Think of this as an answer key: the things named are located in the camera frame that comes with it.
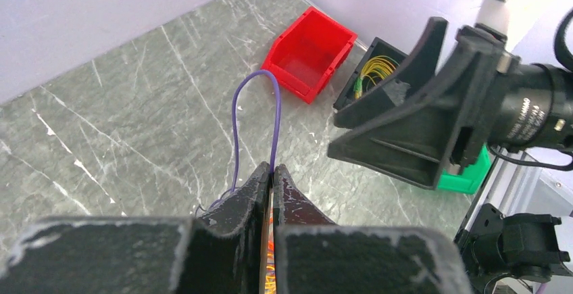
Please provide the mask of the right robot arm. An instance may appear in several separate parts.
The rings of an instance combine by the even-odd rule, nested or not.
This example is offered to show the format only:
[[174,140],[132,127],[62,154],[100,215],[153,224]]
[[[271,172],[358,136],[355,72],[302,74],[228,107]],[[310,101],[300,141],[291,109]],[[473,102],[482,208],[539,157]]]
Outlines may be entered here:
[[[429,18],[413,51],[364,95],[341,93],[334,125],[345,134],[330,158],[364,166],[422,189],[437,188],[448,165],[464,170],[483,147],[506,162],[532,147],[572,155],[572,54],[565,42],[572,14],[555,33],[558,67],[523,64],[506,36],[484,24],[464,26],[437,70],[446,19]],[[549,214],[502,216],[484,204],[456,236],[475,293],[504,277],[545,283],[572,275],[566,233]]]

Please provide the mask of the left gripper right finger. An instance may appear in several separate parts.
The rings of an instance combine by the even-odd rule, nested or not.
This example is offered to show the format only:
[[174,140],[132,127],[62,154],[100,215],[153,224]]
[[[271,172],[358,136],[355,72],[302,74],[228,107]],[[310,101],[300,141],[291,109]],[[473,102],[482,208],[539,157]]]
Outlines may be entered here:
[[470,293],[453,241],[417,226],[341,226],[276,167],[274,263],[279,293]]

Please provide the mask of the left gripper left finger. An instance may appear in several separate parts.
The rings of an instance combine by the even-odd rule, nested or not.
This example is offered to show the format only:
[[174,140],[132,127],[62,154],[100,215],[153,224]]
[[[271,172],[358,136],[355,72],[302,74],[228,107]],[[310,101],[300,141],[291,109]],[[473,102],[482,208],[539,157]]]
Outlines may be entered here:
[[52,216],[20,235],[2,293],[261,293],[270,166],[199,217]]

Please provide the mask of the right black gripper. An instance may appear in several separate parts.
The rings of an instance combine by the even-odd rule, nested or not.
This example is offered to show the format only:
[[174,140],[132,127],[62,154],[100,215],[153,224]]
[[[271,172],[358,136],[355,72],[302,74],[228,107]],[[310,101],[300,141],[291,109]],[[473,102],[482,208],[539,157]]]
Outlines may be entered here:
[[347,132],[328,145],[328,157],[434,190],[448,166],[477,161],[493,131],[494,113],[507,92],[504,76],[521,57],[505,49],[507,36],[485,24],[463,26],[435,76],[448,21],[431,17],[418,42],[384,82],[336,110]]

